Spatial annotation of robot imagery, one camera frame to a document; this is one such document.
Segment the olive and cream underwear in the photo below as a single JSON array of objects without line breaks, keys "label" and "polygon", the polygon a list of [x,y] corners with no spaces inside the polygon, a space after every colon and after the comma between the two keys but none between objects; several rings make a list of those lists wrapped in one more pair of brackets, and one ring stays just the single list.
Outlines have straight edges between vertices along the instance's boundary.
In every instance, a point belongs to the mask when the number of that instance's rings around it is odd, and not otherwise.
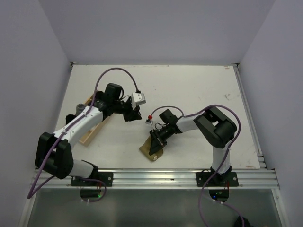
[{"label": "olive and cream underwear", "polygon": [[156,153],[150,155],[150,148],[151,148],[151,143],[152,143],[152,139],[149,136],[147,138],[147,140],[143,143],[142,146],[139,147],[139,151],[151,162],[155,162],[157,161],[159,158],[162,157],[163,155],[163,149],[160,149],[159,151],[157,151]]}]

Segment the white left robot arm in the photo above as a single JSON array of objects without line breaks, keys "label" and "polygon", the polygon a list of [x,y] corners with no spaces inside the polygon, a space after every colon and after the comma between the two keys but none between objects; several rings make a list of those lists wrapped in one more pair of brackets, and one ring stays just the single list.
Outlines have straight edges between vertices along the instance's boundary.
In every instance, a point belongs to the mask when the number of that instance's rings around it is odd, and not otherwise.
[{"label": "white left robot arm", "polygon": [[139,106],[146,102],[144,94],[136,91],[123,101],[120,97],[122,91],[120,85],[109,83],[105,91],[95,92],[84,110],[63,128],[54,133],[43,133],[38,140],[35,166],[59,179],[81,177],[85,184],[95,185],[98,181],[97,167],[74,159],[72,149],[90,129],[112,114],[123,115],[126,122],[142,118]]}]

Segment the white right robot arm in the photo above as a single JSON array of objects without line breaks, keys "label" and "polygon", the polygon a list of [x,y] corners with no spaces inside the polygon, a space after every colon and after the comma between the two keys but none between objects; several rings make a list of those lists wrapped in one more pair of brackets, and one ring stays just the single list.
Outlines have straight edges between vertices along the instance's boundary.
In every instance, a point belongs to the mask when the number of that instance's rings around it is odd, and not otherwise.
[{"label": "white right robot arm", "polygon": [[228,180],[227,173],[231,171],[230,149],[241,132],[241,122],[238,115],[223,105],[209,105],[197,113],[174,115],[170,106],[159,117],[164,125],[150,131],[150,145],[147,155],[152,156],[167,145],[167,139],[174,134],[200,130],[204,138],[213,148],[213,163],[211,180],[215,185],[223,185]]}]

